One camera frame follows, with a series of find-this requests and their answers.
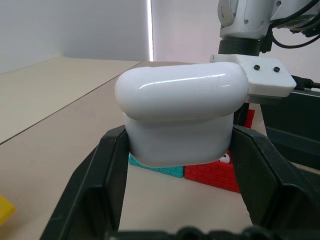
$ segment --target teal brick toy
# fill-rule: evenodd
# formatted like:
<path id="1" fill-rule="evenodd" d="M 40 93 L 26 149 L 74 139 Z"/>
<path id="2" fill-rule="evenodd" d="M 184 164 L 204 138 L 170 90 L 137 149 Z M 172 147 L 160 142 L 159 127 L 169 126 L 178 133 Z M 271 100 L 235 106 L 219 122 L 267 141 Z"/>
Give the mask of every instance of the teal brick toy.
<path id="1" fill-rule="evenodd" d="M 129 163 L 131 165 L 134 165 L 134 166 L 137 166 L 140 168 L 149 169 L 151 171 L 159 172 L 162 174 L 167 174 L 167 175 L 170 175 L 170 176 L 173 176 L 176 178 L 183 178 L 184 177 L 184 171 L 185 171 L 184 166 L 161 167 L 161 168 L 147 167 L 147 166 L 144 166 L 144 165 L 138 163 L 131 154 L 129 155 Z"/>

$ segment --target white wall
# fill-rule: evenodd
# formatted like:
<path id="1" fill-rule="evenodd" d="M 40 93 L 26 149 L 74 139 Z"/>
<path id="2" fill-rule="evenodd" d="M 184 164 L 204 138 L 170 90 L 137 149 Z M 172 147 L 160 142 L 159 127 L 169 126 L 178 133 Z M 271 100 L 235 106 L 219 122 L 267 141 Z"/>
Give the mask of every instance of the white wall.
<path id="1" fill-rule="evenodd" d="M 60 54 L 61 0 L 0 2 L 0 74 Z"/>
<path id="2" fill-rule="evenodd" d="M 207 63 L 218 53 L 220 22 L 219 0 L 152 0 L 153 46 L 155 61 Z M 283 44 L 304 43 L 309 38 L 292 35 L 287 29 L 274 31 Z M 320 62 L 320 40 L 299 49 L 283 49 L 275 45 L 261 54 L 281 60 L 292 75 L 320 82 L 317 66 Z"/>
<path id="3" fill-rule="evenodd" d="M 148 60 L 146 0 L 0 2 L 0 74 L 61 54 Z"/>
<path id="4" fill-rule="evenodd" d="M 146 0 L 69 0 L 68 5 L 65 56 L 149 59 Z"/>

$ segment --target black screw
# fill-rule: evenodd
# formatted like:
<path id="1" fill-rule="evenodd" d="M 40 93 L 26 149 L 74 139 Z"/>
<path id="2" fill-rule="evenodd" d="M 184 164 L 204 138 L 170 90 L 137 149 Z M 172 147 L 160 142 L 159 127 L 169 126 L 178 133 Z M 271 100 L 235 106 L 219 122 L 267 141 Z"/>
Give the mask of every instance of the black screw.
<path id="1" fill-rule="evenodd" d="M 278 72 L 280 71 L 280 67 L 275 66 L 274 69 L 273 69 L 273 71 L 275 71 L 276 73 L 278 73 Z"/>

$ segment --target white glossy object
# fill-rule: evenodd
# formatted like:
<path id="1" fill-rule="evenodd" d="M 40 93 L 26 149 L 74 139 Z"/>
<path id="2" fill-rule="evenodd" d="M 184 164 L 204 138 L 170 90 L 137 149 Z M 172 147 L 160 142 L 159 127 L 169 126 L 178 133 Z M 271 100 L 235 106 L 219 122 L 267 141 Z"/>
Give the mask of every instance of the white glossy object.
<path id="1" fill-rule="evenodd" d="M 237 2 L 236 9 L 233 7 L 234 2 Z M 224 26 L 220 29 L 220 37 L 263 39 L 270 25 L 273 2 L 273 0 L 220 0 L 217 11 Z M 230 11 L 234 14 L 234 19 L 230 17 Z"/>
<path id="2" fill-rule="evenodd" d="M 115 86 L 134 158 L 149 167 L 205 164 L 229 148 L 234 112 L 248 95 L 231 62 L 141 67 Z"/>

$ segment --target table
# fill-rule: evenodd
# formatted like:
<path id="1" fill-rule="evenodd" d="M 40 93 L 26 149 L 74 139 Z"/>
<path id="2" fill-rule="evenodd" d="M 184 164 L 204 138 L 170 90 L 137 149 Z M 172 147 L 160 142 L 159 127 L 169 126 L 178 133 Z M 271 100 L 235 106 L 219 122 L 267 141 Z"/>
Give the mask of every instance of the table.
<path id="1" fill-rule="evenodd" d="M 177 65 L 142 62 L 136 67 Z M 17 212 L 0 227 L 1 240 L 37 240 L 76 167 L 109 129 L 124 124 L 116 78 L 0 145 L 0 194 Z M 184 226 L 239 232 L 251 225 L 235 192 L 129 166 L 121 230 Z"/>
<path id="2" fill-rule="evenodd" d="M 139 63 L 59 56 L 0 75 L 0 144 Z"/>

